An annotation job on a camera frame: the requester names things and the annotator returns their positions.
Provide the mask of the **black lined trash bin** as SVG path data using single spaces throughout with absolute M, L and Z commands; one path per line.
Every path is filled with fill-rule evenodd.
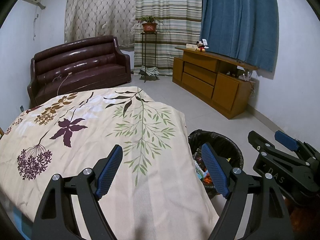
M 236 143 L 228 137 L 217 132 L 204 131 L 202 129 L 191 132 L 188 136 L 188 143 L 191 149 L 191 155 L 195 161 L 196 173 L 208 197 L 212 199 L 218 193 L 202 159 L 202 145 L 209 143 L 219 157 L 225 158 L 232 167 L 240 169 L 243 169 L 244 166 L 242 151 Z

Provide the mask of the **floral beige tablecloth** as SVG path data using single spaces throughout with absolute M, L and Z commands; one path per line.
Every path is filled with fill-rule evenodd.
M 99 204 L 118 239 L 207 239 L 218 216 L 195 171 L 184 114 L 138 87 L 57 96 L 1 139 L 1 191 L 29 219 L 50 178 L 123 160 Z

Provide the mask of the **wooden tv cabinet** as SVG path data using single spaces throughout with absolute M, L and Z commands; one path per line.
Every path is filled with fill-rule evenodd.
M 254 92 L 251 73 L 257 67 L 216 53 L 180 48 L 173 61 L 172 81 L 227 119 L 243 113 Z

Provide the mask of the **dark brown leather sofa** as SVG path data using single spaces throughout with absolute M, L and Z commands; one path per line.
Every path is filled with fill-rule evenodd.
M 30 62 L 30 103 L 39 106 L 75 92 L 131 82 L 130 57 L 107 35 L 64 43 L 36 53 Z

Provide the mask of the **striped cloth on stand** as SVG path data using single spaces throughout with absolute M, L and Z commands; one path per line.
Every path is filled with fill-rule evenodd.
M 157 67 L 146 67 L 146 66 L 141 66 L 139 70 L 140 75 L 147 75 L 147 76 L 157 76 L 159 75 L 159 71 Z

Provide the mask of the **mickey mouse toy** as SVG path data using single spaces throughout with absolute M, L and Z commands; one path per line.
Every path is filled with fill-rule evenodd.
M 208 49 L 208 46 L 205 46 L 204 43 L 202 41 L 197 41 L 196 42 L 196 51 L 199 51 L 199 52 L 205 52 L 206 49 Z

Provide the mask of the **small box on cabinet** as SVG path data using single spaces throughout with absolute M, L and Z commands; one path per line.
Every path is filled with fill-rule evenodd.
M 196 50 L 197 49 L 197 45 L 196 44 L 186 44 L 185 47 L 187 49 L 193 49 L 193 50 Z

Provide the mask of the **blue curtain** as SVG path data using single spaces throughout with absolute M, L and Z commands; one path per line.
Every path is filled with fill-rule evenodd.
M 203 0 L 200 37 L 209 51 L 267 72 L 277 62 L 277 0 Z

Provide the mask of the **potted plant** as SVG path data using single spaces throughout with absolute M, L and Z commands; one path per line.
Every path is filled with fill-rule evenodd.
M 142 25 L 145 33 L 155 33 L 158 24 L 162 24 L 163 21 L 156 16 L 145 15 L 137 18 L 138 24 Z

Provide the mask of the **beige patterned curtain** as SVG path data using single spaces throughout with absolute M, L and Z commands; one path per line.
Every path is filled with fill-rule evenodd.
M 136 0 L 67 0 L 65 42 L 111 35 L 121 49 L 135 43 Z

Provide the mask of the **striped curtain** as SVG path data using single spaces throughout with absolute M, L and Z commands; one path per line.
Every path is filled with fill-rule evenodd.
M 159 17 L 157 25 L 157 68 L 161 75 L 171 75 L 173 61 L 182 56 L 178 47 L 195 44 L 200 38 L 202 0 L 136 0 L 136 19 L 145 15 Z M 143 27 L 136 25 L 135 65 L 138 73 L 142 64 Z

